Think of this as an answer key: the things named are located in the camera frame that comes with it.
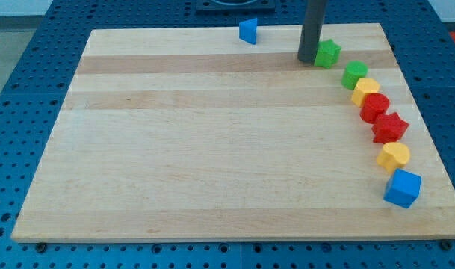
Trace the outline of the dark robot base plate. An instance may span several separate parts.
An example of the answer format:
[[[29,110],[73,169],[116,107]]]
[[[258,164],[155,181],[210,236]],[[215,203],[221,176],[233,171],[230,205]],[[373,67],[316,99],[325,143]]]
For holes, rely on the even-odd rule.
[[[275,0],[197,0],[197,13],[275,11]]]

